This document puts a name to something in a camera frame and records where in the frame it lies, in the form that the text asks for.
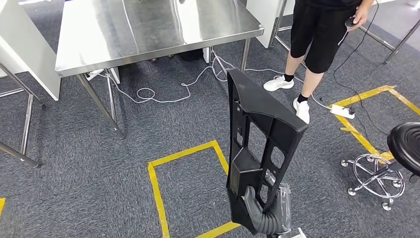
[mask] computer mouse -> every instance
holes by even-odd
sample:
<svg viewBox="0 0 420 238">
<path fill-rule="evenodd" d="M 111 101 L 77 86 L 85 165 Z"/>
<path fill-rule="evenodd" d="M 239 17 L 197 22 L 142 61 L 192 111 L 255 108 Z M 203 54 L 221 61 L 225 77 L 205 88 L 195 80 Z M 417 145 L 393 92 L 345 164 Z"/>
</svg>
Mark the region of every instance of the computer mouse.
<svg viewBox="0 0 420 238">
<path fill-rule="evenodd" d="M 352 27 L 355 27 L 357 25 L 357 23 L 353 23 L 354 19 L 355 19 L 355 17 L 353 17 L 353 16 L 350 17 L 349 19 L 347 19 L 347 21 L 345 23 L 347 28 L 352 28 Z"/>
</svg>

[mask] hand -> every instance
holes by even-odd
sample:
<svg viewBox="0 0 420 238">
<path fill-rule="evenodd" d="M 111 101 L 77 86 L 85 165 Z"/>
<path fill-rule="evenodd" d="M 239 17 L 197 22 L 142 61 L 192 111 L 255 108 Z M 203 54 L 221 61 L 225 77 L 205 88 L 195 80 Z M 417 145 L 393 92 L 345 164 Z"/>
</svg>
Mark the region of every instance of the hand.
<svg viewBox="0 0 420 238">
<path fill-rule="evenodd" d="M 369 12 L 369 7 L 366 6 L 359 6 L 356 9 L 356 14 L 354 14 L 354 20 L 353 23 L 356 24 L 354 27 L 352 27 L 349 31 L 353 31 L 355 29 L 357 29 L 359 26 L 363 25 L 367 20 L 368 20 L 368 12 Z"/>
</svg>

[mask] black sock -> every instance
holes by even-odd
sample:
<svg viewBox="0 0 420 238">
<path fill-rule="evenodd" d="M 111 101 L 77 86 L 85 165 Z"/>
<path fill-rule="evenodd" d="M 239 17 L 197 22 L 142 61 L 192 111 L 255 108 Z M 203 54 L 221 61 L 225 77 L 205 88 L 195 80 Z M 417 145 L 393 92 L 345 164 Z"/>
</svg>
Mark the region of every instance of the black sock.
<svg viewBox="0 0 420 238">
<path fill-rule="evenodd" d="M 284 74 L 283 76 L 286 79 L 286 82 L 292 81 L 292 79 L 295 77 L 294 75 L 287 75 L 287 74 Z"/>
<path fill-rule="evenodd" d="M 303 101 L 307 101 L 308 100 L 308 98 L 307 97 L 304 97 L 304 96 L 302 96 L 302 94 L 299 94 L 299 97 L 298 97 L 298 103 L 301 103 L 301 102 L 303 102 Z"/>
</svg>

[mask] black t-shirt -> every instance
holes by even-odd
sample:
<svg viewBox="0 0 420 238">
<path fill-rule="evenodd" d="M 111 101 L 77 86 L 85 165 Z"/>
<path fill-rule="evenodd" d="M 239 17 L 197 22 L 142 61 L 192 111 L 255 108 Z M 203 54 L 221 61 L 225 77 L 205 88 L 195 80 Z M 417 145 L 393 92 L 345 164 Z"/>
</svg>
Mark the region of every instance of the black t-shirt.
<svg viewBox="0 0 420 238">
<path fill-rule="evenodd" d="M 362 0 L 304 0 L 310 5 L 327 8 L 349 8 L 356 7 Z"/>
</svg>

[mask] black shorts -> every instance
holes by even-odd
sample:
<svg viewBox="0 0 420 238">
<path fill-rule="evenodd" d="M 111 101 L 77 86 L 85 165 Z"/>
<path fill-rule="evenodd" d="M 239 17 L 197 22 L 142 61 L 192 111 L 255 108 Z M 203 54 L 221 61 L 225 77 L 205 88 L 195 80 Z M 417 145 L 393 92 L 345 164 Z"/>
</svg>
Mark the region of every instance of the black shorts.
<svg viewBox="0 0 420 238">
<path fill-rule="evenodd" d="M 305 59 L 308 69 L 313 73 L 326 72 L 347 32 L 344 23 L 355 12 L 356 7 L 327 9 L 309 5 L 304 0 L 296 0 L 290 55 L 293 58 L 304 56 L 310 44 Z"/>
</svg>

